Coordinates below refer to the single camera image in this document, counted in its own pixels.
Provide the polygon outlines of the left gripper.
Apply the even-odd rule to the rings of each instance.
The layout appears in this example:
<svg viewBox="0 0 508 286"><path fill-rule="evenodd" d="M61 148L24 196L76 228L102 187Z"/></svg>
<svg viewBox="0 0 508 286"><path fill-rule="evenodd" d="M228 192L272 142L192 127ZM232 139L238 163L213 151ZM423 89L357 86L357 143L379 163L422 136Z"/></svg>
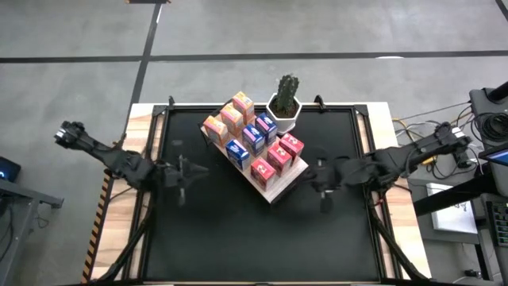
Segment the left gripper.
<svg viewBox="0 0 508 286"><path fill-rule="evenodd" d="M200 180L209 175L209 169L198 164L188 163L187 181ZM163 188L176 188L178 191L178 205L182 207L186 202L186 183L183 176L183 156L177 156L177 164L166 163L164 168Z"/></svg>

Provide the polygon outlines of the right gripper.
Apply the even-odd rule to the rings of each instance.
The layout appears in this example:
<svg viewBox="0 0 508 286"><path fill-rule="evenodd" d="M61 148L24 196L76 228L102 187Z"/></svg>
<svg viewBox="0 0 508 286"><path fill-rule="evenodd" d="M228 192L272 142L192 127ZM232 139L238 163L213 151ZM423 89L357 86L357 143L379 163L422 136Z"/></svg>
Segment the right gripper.
<svg viewBox="0 0 508 286"><path fill-rule="evenodd" d="M318 158L317 165L310 165L307 174L316 174L307 179L308 184L315 183L315 191L320 195L320 212L329 213L333 209L333 193L341 181L338 158L328 160Z"/></svg>

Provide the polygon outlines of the red Froot Loops cereal box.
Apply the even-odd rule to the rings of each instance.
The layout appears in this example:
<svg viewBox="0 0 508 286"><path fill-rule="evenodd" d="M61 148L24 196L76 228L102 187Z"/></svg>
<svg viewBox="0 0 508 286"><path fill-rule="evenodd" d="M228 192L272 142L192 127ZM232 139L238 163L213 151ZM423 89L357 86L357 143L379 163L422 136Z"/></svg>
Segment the red Froot Loops cereal box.
<svg viewBox="0 0 508 286"><path fill-rule="evenodd" d="M259 157L251 163L251 177L262 191L268 190L275 182L275 169L263 158Z"/></svg>
<svg viewBox="0 0 508 286"><path fill-rule="evenodd" d="M279 140L279 146L288 152L292 157L292 163L301 155L304 143L292 136L290 133L284 134Z"/></svg>
<svg viewBox="0 0 508 286"><path fill-rule="evenodd" d="M274 168L278 176L283 176L291 166L292 156L278 143L275 143L267 151L267 162Z"/></svg>

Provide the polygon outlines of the blue Frosted Flakes cereal box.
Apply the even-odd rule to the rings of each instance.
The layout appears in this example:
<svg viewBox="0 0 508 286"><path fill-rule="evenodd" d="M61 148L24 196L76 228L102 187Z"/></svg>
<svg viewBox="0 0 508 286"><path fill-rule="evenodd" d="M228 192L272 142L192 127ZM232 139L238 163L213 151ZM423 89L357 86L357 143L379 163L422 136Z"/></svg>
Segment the blue Frosted Flakes cereal box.
<svg viewBox="0 0 508 286"><path fill-rule="evenodd" d="M271 145L277 135L277 125L265 114L259 114L255 119L255 127L262 133L265 145Z"/></svg>
<svg viewBox="0 0 508 286"><path fill-rule="evenodd" d="M242 130L242 139L254 157L264 150L264 135L252 124L247 124Z"/></svg>
<svg viewBox="0 0 508 286"><path fill-rule="evenodd" d="M225 150L229 160L241 171L249 166L250 153L237 139L230 140L225 145Z"/></svg>

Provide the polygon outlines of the orange Mini-Wheats cereal box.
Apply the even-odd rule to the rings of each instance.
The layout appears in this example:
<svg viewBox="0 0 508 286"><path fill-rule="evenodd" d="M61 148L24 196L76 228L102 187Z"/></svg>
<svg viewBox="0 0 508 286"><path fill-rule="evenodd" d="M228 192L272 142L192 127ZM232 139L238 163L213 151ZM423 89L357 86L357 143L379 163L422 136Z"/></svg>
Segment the orange Mini-Wheats cereal box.
<svg viewBox="0 0 508 286"><path fill-rule="evenodd" d="M228 141L228 128L227 125L214 116L209 116L204 122L203 126L209 139L220 146L224 146Z"/></svg>
<svg viewBox="0 0 508 286"><path fill-rule="evenodd" d="M245 125L254 117L254 102L243 92L239 91L232 97L233 107L243 116Z"/></svg>
<svg viewBox="0 0 508 286"><path fill-rule="evenodd" d="M243 114L235 109L232 103L227 103L220 110L220 115L222 122L228 128L228 132L238 136L244 128Z"/></svg>

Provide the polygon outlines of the green cactus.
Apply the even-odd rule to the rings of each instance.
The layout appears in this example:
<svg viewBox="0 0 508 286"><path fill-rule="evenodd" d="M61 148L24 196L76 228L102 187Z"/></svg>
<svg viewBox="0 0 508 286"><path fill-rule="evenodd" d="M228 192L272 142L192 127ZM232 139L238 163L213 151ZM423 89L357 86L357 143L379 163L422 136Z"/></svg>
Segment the green cactus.
<svg viewBox="0 0 508 286"><path fill-rule="evenodd" d="M293 115L296 104L294 97L298 90L299 79L298 77L288 74L284 75L279 81L276 99L276 111L280 116Z"/></svg>

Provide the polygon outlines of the yellow black hazard tape strip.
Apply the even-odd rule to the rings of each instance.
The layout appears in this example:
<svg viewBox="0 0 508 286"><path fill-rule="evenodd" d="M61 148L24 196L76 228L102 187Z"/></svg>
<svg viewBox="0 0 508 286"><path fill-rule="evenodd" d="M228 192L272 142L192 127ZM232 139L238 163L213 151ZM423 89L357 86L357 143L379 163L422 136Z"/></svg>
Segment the yellow black hazard tape strip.
<svg viewBox="0 0 508 286"><path fill-rule="evenodd" d="M95 212L94 224L92 226L89 244L87 247L87 255L84 261L83 272L80 280L81 284L85 284L91 280L95 258L98 252L100 236L102 234L102 228L107 212L108 195L110 194L110 179L110 172L105 170L102 188L98 199L98 206Z"/></svg>

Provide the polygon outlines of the white flat box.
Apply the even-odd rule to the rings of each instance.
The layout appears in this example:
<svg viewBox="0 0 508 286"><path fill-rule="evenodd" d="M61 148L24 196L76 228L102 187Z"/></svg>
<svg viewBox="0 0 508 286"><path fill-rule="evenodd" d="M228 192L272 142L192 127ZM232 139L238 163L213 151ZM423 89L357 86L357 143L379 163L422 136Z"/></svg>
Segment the white flat box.
<svg viewBox="0 0 508 286"><path fill-rule="evenodd" d="M431 213L431 218L435 230L462 234L478 233L470 201L435 211Z"/></svg>

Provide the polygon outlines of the black power strip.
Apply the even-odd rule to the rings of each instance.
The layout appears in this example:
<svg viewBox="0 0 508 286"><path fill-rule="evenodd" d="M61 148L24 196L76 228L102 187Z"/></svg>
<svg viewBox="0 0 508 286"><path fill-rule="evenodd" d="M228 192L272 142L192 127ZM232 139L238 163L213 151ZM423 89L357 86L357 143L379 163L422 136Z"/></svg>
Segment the black power strip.
<svg viewBox="0 0 508 286"><path fill-rule="evenodd" d="M466 151L457 151L452 154L457 168L465 169L470 168L473 165L473 162L470 160Z"/></svg>

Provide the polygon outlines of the grey metal desk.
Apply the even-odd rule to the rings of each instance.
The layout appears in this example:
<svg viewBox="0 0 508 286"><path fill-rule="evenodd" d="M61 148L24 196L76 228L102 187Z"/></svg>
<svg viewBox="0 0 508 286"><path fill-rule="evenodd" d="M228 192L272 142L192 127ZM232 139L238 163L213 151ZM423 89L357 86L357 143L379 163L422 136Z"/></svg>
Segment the grey metal desk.
<svg viewBox="0 0 508 286"><path fill-rule="evenodd" d="M46 203L51 208L61 208L64 199L22 187L8 180L0 180L0 195L6 195L2 198L4 203L0 205L6 205L8 217L6 243L2 242L0 234L0 286L8 286L21 259L38 206Z"/></svg>

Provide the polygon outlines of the tablet with blue screen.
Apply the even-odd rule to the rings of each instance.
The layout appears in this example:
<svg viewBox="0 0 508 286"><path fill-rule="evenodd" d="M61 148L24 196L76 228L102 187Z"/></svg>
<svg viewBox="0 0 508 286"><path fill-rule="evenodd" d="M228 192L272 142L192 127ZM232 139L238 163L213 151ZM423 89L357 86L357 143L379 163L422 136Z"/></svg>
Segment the tablet with blue screen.
<svg viewBox="0 0 508 286"><path fill-rule="evenodd" d="M482 151L479 159L508 167L508 142Z"/></svg>

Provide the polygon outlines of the grey equipment cart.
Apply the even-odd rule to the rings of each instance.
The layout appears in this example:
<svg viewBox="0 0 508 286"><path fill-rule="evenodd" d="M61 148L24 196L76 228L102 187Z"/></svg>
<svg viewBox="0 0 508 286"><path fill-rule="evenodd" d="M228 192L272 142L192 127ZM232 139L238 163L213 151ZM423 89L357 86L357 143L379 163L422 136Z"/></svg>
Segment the grey equipment cart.
<svg viewBox="0 0 508 286"><path fill-rule="evenodd" d="M486 148L508 142L508 81L496 88L471 90L469 96L475 137Z"/></svg>

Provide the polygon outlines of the black device with blue light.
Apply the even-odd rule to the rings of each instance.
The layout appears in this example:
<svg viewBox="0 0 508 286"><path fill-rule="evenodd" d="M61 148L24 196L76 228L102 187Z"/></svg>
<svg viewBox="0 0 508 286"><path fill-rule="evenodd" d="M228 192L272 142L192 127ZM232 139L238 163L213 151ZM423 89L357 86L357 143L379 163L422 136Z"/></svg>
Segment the black device with blue light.
<svg viewBox="0 0 508 286"><path fill-rule="evenodd" d="M5 157L0 157L0 180L7 180L9 182L15 182L21 166Z"/></svg>

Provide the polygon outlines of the black control panel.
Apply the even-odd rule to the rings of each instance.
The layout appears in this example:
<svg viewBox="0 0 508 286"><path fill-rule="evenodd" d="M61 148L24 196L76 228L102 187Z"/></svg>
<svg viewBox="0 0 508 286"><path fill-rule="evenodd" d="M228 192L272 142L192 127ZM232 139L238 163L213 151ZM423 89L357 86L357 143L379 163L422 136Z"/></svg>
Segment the black control panel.
<svg viewBox="0 0 508 286"><path fill-rule="evenodd" d="M487 201L486 205L494 244L508 248L508 203Z"/></svg>

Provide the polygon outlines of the black metal table frame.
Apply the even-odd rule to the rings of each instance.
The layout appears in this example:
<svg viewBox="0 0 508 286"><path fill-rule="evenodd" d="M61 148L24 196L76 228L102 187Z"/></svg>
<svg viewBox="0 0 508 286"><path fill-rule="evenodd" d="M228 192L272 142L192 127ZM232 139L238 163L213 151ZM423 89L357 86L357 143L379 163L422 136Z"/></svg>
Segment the black metal table frame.
<svg viewBox="0 0 508 286"><path fill-rule="evenodd" d="M185 192L159 191L142 276L152 282L377 282L386 272L366 196L335 191L333 209L296 184L269 203L215 146L200 124L215 111L178 103L169 113L162 158L182 154L209 174Z"/></svg>

